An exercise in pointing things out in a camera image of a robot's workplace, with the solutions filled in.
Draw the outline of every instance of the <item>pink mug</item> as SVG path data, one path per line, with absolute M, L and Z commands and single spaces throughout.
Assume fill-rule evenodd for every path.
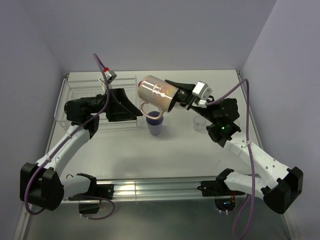
M 143 101 L 140 111 L 147 118 L 159 120 L 165 112 L 169 113 L 175 106 L 172 101 L 179 89 L 152 75 L 146 76 L 139 84 L 138 95 Z M 150 116 L 144 111 L 144 105 L 151 104 L 159 109 L 159 116 Z

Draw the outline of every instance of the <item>blue cup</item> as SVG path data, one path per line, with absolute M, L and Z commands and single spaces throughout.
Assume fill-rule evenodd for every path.
M 151 111 L 148 113 L 149 116 L 151 117 L 158 117 L 160 112 L 158 111 Z M 145 118 L 146 124 L 148 125 L 148 129 L 151 135 L 156 136 L 161 133 L 162 129 L 162 123 L 164 122 L 164 117 L 162 116 L 158 120 L 153 120 L 148 117 Z

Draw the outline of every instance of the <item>gray wall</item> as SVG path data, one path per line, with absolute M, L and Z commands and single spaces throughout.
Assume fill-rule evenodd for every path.
M 18 0 L 0 0 L 0 229 L 12 239 L 22 209 L 19 174 L 45 151 L 62 72 Z
M 319 13 L 319 0 L 278 0 L 243 69 L 265 149 L 304 171 L 292 209 L 306 240 L 320 236 Z
M 242 69 L 276 0 L 21 0 L 65 71 Z

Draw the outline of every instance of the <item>cable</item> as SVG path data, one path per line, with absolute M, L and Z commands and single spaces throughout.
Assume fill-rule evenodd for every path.
M 230 91 L 228 91 L 225 95 L 223 95 L 222 97 L 218 98 L 215 101 L 211 101 L 211 102 L 207 102 L 206 105 L 210 106 L 210 105 L 214 105 L 214 104 L 218 104 L 219 102 L 221 102 L 223 99 L 225 99 L 226 97 L 228 97 L 231 93 L 233 93 L 239 86 L 241 86 L 242 84 L 246 83 L 246 121 L 245 121 L 245 138 L 246 141 L 249 141 L 249 110 L 250 110 L 250 88 L 249 88 L 249 81 L 248 79 L 243 79 L 241 80 L 237 85 L 235 85 Z M 254 166 L 254 158 L 252 155 L 252 150 L 251 150 L 251 146 L 250 144 L 248 144 L 248 152 L 249 152 L 249 157 L 250 157 L 250 163 L 251 163 L 251 176 L 252 176 L 252 192 L 251 192 L 251 197 L 248 197 L 246 199 L 246 201 L 243 203 L 243 206 L 241 207 L 241 209 L 239 210 L 239 213 L 237 214 L 233 226 L 232 226 L 232 235 L 234 239 L 238 239 L 238 240 L 242 240 L 244 239 L 244 237 L 247 235 L 251 222 L 252 222 L 252 217 L 253 217 L 253 213 L 254 213 L 254 207 L 255 207 L 255 190 L 256 190 L 256 179 L 255 179 L 255 166 Z M 250 206 L 250 214 L 248 217 L 248 221 L 247 224 L 245 226 L 245 229 L 242 233 L 242 235 L 237 238 L 236 237 L 236 226 L 238 224 L 239 221 L 239 217 L 242 213 L 242 211 L 244 210 L 244 208 L 246 207 L 246 205 L 248 204 L 248 202 L 251 201 L 251 206 Z
M 81 214 L 81 217 L 84 217 L 84 218 L 86 218 L 86 219 L 89 219 L 89 220 L 102 220 L 102 219 L 106 219 L 106 218 L 110 217 L 110 216 L 114 213 L 114 211 L 115 211 L 115 209 L 116 209 L 115 203 L 114 203 L 113 201 L 107 199 L 107 198 L 98 197 L 98 196 L 85 196 L 85 195 L 81 195 L 81 196 L 82 196 L 82 197 L 85 197 L 85 198 L 88 198 L 88 199 L 95 199 L 95 200 L 100 200 L 100 201 L 107 201 L 107 202 L 111 203 L 111 205 L 112 205 L 112 210 L 111 210 L 111 212 L 108 213 L 108 214 L 105 215 L 105 216 L 102 216 L 102 217 L 90 217 L 90 216 Z
M 58 147 L 56 147 L 56 149 L 48 156 L 48 159 L 45 160 L 39 167 L 38 169 L 34 172 L 34 174 L 31 176 L 27 186 L 26 186 L 26 189 L 25 189 L 25 193 L 24 193 L 24 206 L 25 206 L 25 209 L 26 211 L 30 214 L 30 215 L 38 215 L 40 213 L 42 213 L 45 209 L 42 208 L 40 211 L 37 211 L 37 212 L 34 212 L 30 209 L 29 207 L 29 204 L 28 204 L 28 195 L 29 195 L 29 192 L 30 192 L 30 188 L 31 188 L 31 185 L 33 183 L 33 181 L 35 180 L 37 174 L 44 168 L 45 165 L 47 165 L 51 159 L 60 151 L 60 149 L 69 141 L 69 139 L 71 139 L 78 131 L 80 131 L 87 123 L 89 123 L 90 121 L 92 121 L 93 119 L 95 119 L 98 115 L 100 115 L 101 113 L 103 113 L 107 106 L 108 106 L 108 103 L 110 101 L 110 88 L 109 88 L 109 84 L 108 84 L 108 81 L 107 81 L 107 77 L 106 77 L 106 74 L 104 72 L 104 69 L 106 68 L 104 66 L 104 64 L 101 62 L 101 60 L 99 59 L 99 57 L 97 56 L 97 54 L 93 54 L 93 57 L 94 57 L 94 60 L 96 61 L 102 75 L 103 75 L 103 78 L 104 78 L 104 84 L 105 84 L 105 88 L 106 88 L 106 101 L 105 101 L 105 104 L 103 106 L 103 108 L 95 115 L 93 115 L 91 118 L 89 118 L 87 121 L 85 121 L 83 124 L 81 124 L 80 126 L 78 126 L 75 130 L 73 130 L 71 133 L 70 133 L 70 137 L 66 137 L 59 145 Z

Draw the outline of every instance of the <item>purple cable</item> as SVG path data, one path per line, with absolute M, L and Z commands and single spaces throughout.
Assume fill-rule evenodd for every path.
M 79 130 L 81 130 L 84 125 L 86 125 L 87 123 L 89 123 L 90 121 L 92 121 L 93 119 L 95 119 L 98 115 L 100 115 L 101 113 L 103 113 L 105 111 L 105 109 L 107 108 L 108 106 L 108 103 L 110 101 L 110 88 L 109 88 L 109 85 L 108 85 L 108 81 L 107 81 L 107 76 L 104 72 L 104 68 L 106 68 L 103 63 L 101 62 L 101 60 L 99 59 L 99 57 L 97 56 L 97 54 L 93 54 L 93 57 L 94 57 L 94 60 L 96 61 L 102 75 L 103 75 L 103 78 L 104 78 L 104 84 L 105 84 L 105 87 L 106 87 L 106 101 L 105 101 L 105 104 L 103 106 L 103 108 L 95 115 L 93 115 L 90 119 L 88 119 L 86 122 L 84 122 L 83 124 L 81 124 L 80 126 L 78 126 L 75 130 L 73 130 L 71 133 L 70 133 L 70 138 L 75 135 Z M 70 139 L 69 137 L 66 137 L 59 145 L 58 147 L 56 147 L 56 149 L 50 154 L 49 156 L 49 159 L 52 159 L 59 151 L 60 149 L 66 144 L 66 142 L 69 141 Z M 35 180 L 37 174 L 41 171 L 41 169 L 44 168 L 45 165 L 47 165 L 47 163 L 49 163 L 49 160 L 45 160 L 39 167 L 38 169 L 34 172 L 34 174 L 31 176 L 27 186 L 26 186 L 26 189 L 25 189 L 25 193 L 24 193 L 24 206 L 25 206 L 25 209 L 26 211 L 30 214 L 30 215 L 38 215 L 40 213 L 42 213 L 45 209 L 42 208 L 40 211 L 37 211 L 37 212 L 34 212 L 32 211 L 30 208 L 29 208 L 29 204 L 28 204 L 28 195 L 29 195 L 29 192 L 30 192 L 30 188 L 31 188 L 31 185 L 33 183 L 33 181 Z
M 102 201 L 107 201 L 109 203 L 112 204 L 112 210 L 109 214 L 105 215 L 105 216 L 102 216 L 102 217 L 90 217 L 90 216 L 87 216 L 87 215 L 81 215 L 82 217 L 86 218 L 86 219 L 89 219 L 89 220 L 102 220 L 102 219 L 106 219 L 108 217 L 111 216 L 111 214 L 114 213 L 115 209 L 116 209 L 116 205 L 113 201 L 107 199 L 107 198 L 104 198 L 104 197 L 98 197 L 98 196 L 85 196 L 85 195 L 82 195 L 82 197 L 85 197 L 85 198 L 89 198 L 89 199 L 95 199 L 95 200 L 102 200 Z
M 249 141 L 249 113 L 250 113 L 250 89 L 249 89 L 249 81 L 248 79 L 243 79 L 241 80 L 237 85 L 235 85 L 230 91 L 228 91 L 225 95 L 223 95 L 222 97 L 218 98 L 215 101 L 211 101 L 211 102 L 207 102 L 206 105 L 210 106 L 210 105 L 214 105 L 214 104 L 218 104 L 219 102 L 221 102 L 223 99 L 225 99 L 226 97 L 228 97 L 231 93 L 233 93 L 239 86 L 241 86 L 242 84 L 246 83 L 246 122 L 245 122 L 245 138 L 246 141 Z M 252 150 L 251 150 L 251 146 L 250 144 L 248 144 L 248 152 L 249 152 L 249 157 L 250 157 L 250 163 L 251 163 L 251 176 L 252 176 L 252 192 L 251 192 L 251 197 L 248 197 L 246 199 L 246 201 L 243 203 L 239 213 L 237 214 L 234 223 L 233 223 L 233 227 L 232 227 L 232 235 L 234 239 L 238 239 L 238 240 L 242 240 L 248 233 L 251 222 L 252 222 L 252 217 L 253 217 L 253 213 L 254 213 L 254 207 L 255 207 L 255 189 L 256 189 L 256 179 L 255 179 L 255 166 L 254 166 L 254 158 L 252 155 Z M 248 221 L 247 224 L 245 226 L 245 229 L 242 233 L 242 235 L 237 238 L 236 237 L 236 226 L 238 224 L 239 221 L 239 217 L 242 213 L 242 211 L 244 210 L 244 208 L 246 207 L 246 205 L 248 204 L 248 202 L 251 200 L 251 206 L 250 206 L 250 214 L 248 217 Z

